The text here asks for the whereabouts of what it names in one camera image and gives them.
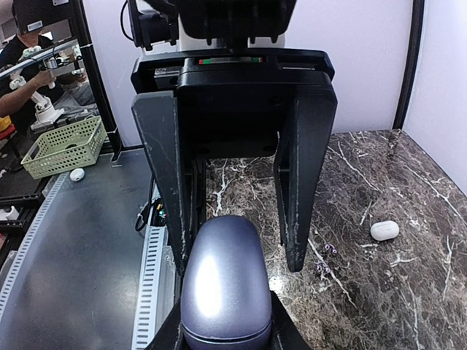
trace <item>sticker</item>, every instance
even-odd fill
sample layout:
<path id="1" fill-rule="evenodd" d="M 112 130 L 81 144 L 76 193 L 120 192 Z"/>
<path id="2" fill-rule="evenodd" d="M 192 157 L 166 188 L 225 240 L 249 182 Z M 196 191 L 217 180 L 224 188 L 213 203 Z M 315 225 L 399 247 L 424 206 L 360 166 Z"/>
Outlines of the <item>sticker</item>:
<path id="1" fill-rule="evenodd" d="M 63 4 L 68 4 L 70 2 L 70 0 L 53 0 L 52 3 L 53 3 L 53 6 L 60 6 L 60 5 L 63 5 Z"/>
<path id="2" fill-rule="evenodd" d="M 28 25 L 28 31 L 35 31 L 39 28 L 42 28 L 44 25 L 42 24 L 42 21 L 34 22 Z"/>

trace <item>purple object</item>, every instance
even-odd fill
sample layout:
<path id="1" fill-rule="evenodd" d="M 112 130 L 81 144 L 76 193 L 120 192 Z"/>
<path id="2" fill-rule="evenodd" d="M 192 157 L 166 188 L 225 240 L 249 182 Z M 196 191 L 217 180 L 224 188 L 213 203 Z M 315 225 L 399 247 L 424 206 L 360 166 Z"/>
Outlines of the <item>purple object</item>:
<path id="1" fill-rule="evenodd" d="M 262 349 L 271 333 L 271 294 L 260 239 L 243 217 L 217 217 L 196 236 L 181 297 L 192 350 Z"/>

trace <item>red object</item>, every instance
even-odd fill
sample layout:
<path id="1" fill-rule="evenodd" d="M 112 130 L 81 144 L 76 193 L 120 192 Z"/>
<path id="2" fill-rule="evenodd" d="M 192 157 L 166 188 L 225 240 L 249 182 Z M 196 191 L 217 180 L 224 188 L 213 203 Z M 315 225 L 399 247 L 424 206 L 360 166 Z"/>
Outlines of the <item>red object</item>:
<path id="1" fill-rule="evenodd" d="M 15 131 L 15 126 L 11 124 L 8 128 L 0 132 L 0 141 L 10 137 Z"/>

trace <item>brown marble surface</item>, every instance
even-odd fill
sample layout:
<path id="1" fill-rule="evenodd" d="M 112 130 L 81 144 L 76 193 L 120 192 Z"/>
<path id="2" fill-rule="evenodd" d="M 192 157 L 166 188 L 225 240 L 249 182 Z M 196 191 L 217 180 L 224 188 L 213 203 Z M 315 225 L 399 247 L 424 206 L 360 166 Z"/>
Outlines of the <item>brown marble surface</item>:
<path id="1" fill-rule="evenodd" d="M 272 162 L 212 162 L 208 212 L 256 225 L 270 287 L 312 349 L 467 349 L 467 200 L 405 133 L 331 137 L 300 273 L 279 244 Z M 374 241 L 389 219 L 399 237 Z M 316 274 L 321 259 L 332 273 Z"/>

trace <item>black vertical post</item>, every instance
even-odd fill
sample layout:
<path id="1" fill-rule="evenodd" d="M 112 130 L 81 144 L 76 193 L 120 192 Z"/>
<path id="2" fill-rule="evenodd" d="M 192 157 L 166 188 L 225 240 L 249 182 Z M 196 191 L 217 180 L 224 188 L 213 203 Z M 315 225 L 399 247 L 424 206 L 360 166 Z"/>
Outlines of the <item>black vertical post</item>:
<path id="1" fill-rule="evenodd" d="M 423 14 L 425 0 L 413 0 L 412 27 L 410 28 L 409 49 L 407 51 L 406 69 L 402 81 L 399 104 L 395 112 L 393 129 L 402 129 L 409 109 L 410 95 L 414 87 L 415 73 L 417 71 L 418 55 L 422 41 Z"/>
<path id="2" fill-rule="evenodd" d="M 102 122 L 107 130 L 112 150 L 115 158 L 122 150 L 122 139 L 118 132 L 112 110 L 110 109 L 109 99 L 102 81 L 101 72 L 94 53 L 93 42 L 90 37 L 88 21 L 86 19 L 85 9 L 82 0 L 72 0 L 72 18 L 70 20 L 73 36 L 77 37 L 81 47 L 81 54 L 88 73 L 89 83 L 93 90 L 97 107 L 101 113 Z"/>

